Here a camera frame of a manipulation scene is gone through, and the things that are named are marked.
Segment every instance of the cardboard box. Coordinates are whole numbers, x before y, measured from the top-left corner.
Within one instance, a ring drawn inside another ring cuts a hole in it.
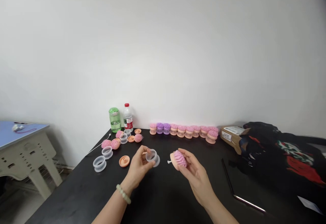
[[[249,130],[250,128],[243,129],[238,126],[223,126],[219,134],[223,141],[232,146],[237,154],[241,155],[239,141],[241,140],[241,135],[246,135]]]

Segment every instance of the white cable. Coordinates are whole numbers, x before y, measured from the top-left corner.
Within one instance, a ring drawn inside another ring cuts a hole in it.
[[[96,149],[98,146],[101,146],[101,145],[102,145],[102,143],[100,143],[100,145],[97,145],[95,148],[93,148],[91,151],[89,151],[88,154],[89,154],[90,152],[92,152],[94,149]]]

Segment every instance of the black table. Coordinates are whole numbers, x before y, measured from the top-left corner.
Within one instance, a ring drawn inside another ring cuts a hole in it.
[[[106,139],[110,132],[111,130],[97,145]],[[142,144],[155,149],[161,161],[158,167],[147,173],[132,193],[132,204],[127,207],[122,223],[212,223],[204,208],[196,201],[187,179],[176,171],[172,164],[167,163],[170,153],[177,148],[184,148],[197,157],[205,167],[217,197],[239,223],[307,221],[297,214],[296,210],[284,209],[286,202],[280,203],[279,213],[275,217],[275,214],[263,214],[236,200],[231,194],[221,159],[238,156],[234,149],[220,138],[216,144],[211,145],[200,137],[186,139],[164,134],[150,135],[149,130],[145,129],[142,129],[142,135],[144,139],[141,143],[126,143],[114,150],[112,158],[107,160],[106,168],[100,173],[94,171],[93,161],[101,155],[102,148],[98,147],[88,154],[26,224],[91,223],[115,191],[116,185],[122,182],[128,172],[129,167],[119,166],[120,157],[128,155],[132,158]],[[268,189],[264,190],[263,198],[277,204],[278,197]]]

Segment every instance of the green water bottle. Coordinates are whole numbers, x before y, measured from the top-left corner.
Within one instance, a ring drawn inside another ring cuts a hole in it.
[[[110,114],[110,124],[111,130],[113,133],[116,133],[118,130],[121,130],[121,122],[120,122],[120,113],[118,108],[113,107],[109,110]]]

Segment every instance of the red cord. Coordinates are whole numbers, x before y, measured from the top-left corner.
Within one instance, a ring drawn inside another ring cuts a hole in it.
[[[15,133],[19,133],[19,134],[21,134],[21,133],[31,132],[31,131],[35,131],[35,130],[36,130],[36,128],[33,128],[33,129],[30,129],[30,130],[28,130],[28,131],[24,131],[24,132],[19,132],[19,131],[16,132],[16,131],[15,131]]]

